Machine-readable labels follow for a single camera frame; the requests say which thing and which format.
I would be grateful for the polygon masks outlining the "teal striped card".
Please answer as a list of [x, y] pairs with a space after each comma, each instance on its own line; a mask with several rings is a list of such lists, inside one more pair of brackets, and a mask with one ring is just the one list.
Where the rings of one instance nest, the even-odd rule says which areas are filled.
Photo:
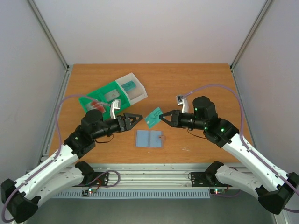
[[153, 128], [156, 124], [158, 124], [161, 120], [159, 116], [162, 114], [162, 110], [157, 107], [154, 109], [148, 116], [145, 117], [145, 123], [149, 129]]

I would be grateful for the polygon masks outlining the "pink card holder wallet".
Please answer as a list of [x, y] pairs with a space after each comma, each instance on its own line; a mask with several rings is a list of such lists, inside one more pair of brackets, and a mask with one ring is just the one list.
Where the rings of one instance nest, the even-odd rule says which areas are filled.
[[162, 148], [166, 140], [162, 131], [158, 130], [137, 130], [135, 137], [136, 147]]

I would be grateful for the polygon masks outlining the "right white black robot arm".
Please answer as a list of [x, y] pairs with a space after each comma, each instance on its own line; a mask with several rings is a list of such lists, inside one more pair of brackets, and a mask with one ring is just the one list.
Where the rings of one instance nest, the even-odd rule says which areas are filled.
[[270, 213], [278, 215], [285, 209], [299, 186], [299, 176], [278, 168], [252, 145], [231, 122], [219, 118], [215, 104], [205, 96], [193, 100], [193, 113], [188, 112], [187, 100], [177, 96], [182, 110], [172, 110], [159, 116], [171, 127], [202, 130], [205, 138], [237, 158], [252, 174], [237, 171], [222, 162], [213, 162], [206, 170], [211, 185], [237, 187], [253, 197]]

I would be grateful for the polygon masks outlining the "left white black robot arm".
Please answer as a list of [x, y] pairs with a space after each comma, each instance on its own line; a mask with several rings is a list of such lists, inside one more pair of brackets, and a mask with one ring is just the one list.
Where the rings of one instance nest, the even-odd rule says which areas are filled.
[[96, 146], [98, 138], [129, 131], [141, 120], [142, 115], [132, 113], [103, 120], [100, 111], [88, 111], [81, 124], [52, 156], [17, 180], [6, 179], [0, 185], [4, 204], [2, 221], [10, 223], [5, 218], [6, 211], [12, 216], [11, 220], [18, 224], [28, 220], [43, 203], [69, 187], [106, 186], [107, 183], [100, 179], [104, 173], [96, 173], [80, 159]]

